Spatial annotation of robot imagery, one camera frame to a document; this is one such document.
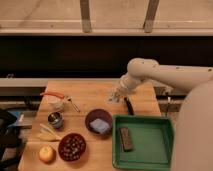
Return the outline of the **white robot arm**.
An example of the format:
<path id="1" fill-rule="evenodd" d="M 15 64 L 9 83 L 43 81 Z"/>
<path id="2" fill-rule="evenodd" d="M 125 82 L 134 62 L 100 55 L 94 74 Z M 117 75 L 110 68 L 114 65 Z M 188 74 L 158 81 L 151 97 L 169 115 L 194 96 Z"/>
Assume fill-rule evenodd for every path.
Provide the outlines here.
<path id="1" fill-rule="evenodd" d="M 134 58 L 116 91 L 127 94 L 147 79 L 188 93 L 176 125 L 171 171 L 213 171 L 213 67 L 160 65 Z"/>

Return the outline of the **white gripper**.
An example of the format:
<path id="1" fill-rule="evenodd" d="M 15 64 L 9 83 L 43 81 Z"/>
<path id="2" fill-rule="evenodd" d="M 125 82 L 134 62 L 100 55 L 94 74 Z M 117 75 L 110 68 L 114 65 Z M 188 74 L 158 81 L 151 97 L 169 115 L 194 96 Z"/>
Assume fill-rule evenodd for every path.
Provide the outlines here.
<path id="1" fill-rule="evenodd" d="M 117 90 L 122 94 L 127 94 L 132 92 L 139 84 L 140 81 L 138 79 L 133 78 L 129 74 L 125 74 L 119 79 Z"/>

